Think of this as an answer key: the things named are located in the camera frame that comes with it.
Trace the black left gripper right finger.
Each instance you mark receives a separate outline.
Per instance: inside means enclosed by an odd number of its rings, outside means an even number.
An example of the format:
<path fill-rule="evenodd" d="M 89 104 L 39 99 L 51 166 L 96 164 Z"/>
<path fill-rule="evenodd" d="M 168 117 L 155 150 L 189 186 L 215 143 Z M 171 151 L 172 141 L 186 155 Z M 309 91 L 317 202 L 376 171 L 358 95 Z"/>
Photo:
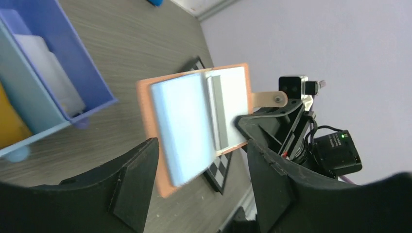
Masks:
<path fill-rule="evenodd" d="M 340 182 L 247 145 L 257 221 L 263 233 L 409 233 L 412 175 L 366 185 Z"/>

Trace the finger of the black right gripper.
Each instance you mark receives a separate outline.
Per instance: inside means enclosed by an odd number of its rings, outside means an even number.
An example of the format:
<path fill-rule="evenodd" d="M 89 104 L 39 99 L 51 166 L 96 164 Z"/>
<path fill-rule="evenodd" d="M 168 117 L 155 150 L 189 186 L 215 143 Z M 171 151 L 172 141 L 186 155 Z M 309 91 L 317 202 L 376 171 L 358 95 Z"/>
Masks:
<path fill-rule="evenodd" d="M 277 154 L 291 154 L 300 139 L 298 124 L 304 113 L 301 100 L 290 100 L 281 108 L 265 107 L 235 118 L 235 127 L 246 140 L 255 140 Z"/>

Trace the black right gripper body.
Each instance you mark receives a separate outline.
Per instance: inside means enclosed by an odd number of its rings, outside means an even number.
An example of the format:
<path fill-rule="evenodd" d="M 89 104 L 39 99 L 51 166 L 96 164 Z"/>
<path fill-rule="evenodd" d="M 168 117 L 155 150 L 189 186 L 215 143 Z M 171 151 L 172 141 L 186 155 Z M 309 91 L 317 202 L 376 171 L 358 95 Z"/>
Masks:
<path fill-rule="evenodd" d="M 296 159 L 304 153 L 302 138 L 308 128 L 313 100 L 291 100 L 283 108 L 265 107 L 254 112 L 265 115 L 252 120 L 251 138 L 278 155 Z"/>

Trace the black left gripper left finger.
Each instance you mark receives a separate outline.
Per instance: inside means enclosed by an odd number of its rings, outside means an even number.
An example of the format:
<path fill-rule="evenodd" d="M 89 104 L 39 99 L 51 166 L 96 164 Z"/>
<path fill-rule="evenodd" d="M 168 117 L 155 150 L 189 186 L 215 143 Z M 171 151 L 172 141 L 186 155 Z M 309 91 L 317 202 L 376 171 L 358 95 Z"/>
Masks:
<path fill-rule="evenodd" d="M 0 184 L 3 233 L 142 233 L 159 159 L 150 138 L 58 185 Z"/>

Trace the white striped card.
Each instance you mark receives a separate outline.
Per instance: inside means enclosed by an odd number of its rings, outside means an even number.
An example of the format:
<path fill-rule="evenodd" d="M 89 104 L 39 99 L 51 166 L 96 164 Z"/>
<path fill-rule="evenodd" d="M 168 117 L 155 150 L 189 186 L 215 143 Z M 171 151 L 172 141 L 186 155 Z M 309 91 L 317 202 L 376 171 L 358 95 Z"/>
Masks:
<path fill-rule="evenodd" d="M 235 127 L 235 118 L 249 113 L 245 66 L 207 71 L 205 81 L 215 150 L 224 154 L 246 142 Z"/>

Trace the orange leather card holder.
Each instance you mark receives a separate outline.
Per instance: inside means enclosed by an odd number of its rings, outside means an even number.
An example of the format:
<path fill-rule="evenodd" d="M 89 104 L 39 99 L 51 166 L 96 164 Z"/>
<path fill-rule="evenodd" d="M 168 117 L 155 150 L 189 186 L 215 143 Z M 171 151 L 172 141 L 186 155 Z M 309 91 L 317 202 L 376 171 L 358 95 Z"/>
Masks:
<path fill-rule="evenodd" d="M 237 66 L 245 66 L 248 77 L 248 114 L 258 107 L 284 107 L 287 104 L 289 99 L 283 91 L 253 93 L 246 63 L 180 72 L 137 82 L 137 98 L 145 134 L 148 138 L 156 137 L 159 140 L 155 183 L 161 197 L 167 198 L 175 193 L 203 173 L 216 157 L 223 155 L 215 150 L 205 73 Z"/>

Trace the white silver credit card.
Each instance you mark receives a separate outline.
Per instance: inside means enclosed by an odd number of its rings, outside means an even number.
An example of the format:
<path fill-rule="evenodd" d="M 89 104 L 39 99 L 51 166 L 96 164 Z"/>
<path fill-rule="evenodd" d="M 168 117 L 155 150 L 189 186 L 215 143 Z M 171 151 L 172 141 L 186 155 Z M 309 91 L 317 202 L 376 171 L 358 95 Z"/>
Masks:
<path fill-rule="evenodd" d="M 64 112 L 71 117 L 81 114 L 86 105 L 55 54 L 49 51 L 44 39 L 36 35 L 22 34 L 15 34 L 15 38 L 57 98 Z"/>

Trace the yellow VIP card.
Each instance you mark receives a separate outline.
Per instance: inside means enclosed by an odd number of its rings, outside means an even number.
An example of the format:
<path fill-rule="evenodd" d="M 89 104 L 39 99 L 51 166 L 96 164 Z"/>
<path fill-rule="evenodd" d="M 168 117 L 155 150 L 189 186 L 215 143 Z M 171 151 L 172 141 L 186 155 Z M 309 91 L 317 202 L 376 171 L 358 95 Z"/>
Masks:
<path fill-rule="evenodd" d="M 32 132 L 9 102 L 0 85 L 0 148 L 3 149 L 32 136 Z"/>

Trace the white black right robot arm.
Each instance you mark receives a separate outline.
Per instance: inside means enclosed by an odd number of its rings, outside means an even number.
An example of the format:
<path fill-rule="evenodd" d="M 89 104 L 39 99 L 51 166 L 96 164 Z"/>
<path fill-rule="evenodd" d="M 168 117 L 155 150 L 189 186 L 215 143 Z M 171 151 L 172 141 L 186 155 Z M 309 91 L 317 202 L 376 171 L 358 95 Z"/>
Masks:
<path fill-rule="evenodd" d="M 349 131 L 319 126 L 315 113 L 306 110 L 302 100 L 291 99 L 281 108 L 263 107 L 238 116 L 235 126 L 245 139 L 324 176 L 337 179 L 362 169 Z"/>

